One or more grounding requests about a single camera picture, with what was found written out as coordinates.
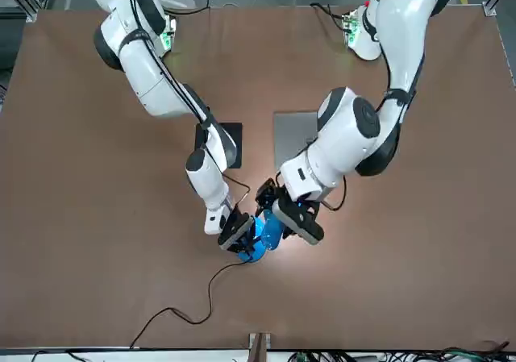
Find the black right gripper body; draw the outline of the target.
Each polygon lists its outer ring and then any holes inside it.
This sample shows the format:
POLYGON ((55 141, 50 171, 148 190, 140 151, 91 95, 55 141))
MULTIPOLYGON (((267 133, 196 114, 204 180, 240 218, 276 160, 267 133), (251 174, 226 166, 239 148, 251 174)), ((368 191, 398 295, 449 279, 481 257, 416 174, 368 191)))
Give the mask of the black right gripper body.
POLYGON ((221 234, 218 237, 218 245, 222 250, 236 253, 237 243, 248 243, 243 239, 243 234, 250 227, 252 216, 247 212, 242 212, 238 206, 235 206, 221 234))

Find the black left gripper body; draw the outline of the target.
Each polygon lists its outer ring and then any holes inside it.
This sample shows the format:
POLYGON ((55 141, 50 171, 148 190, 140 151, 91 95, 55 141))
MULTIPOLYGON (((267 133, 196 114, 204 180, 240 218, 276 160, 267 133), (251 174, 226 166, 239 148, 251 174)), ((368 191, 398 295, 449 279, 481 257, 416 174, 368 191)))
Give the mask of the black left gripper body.
POLYGON ((319 207, 319 202, 294 202, 285 195, 273 203, 272 211, 295 235, 310 245, 316 245, 324 238, 324 230, 316 221, 319 207))

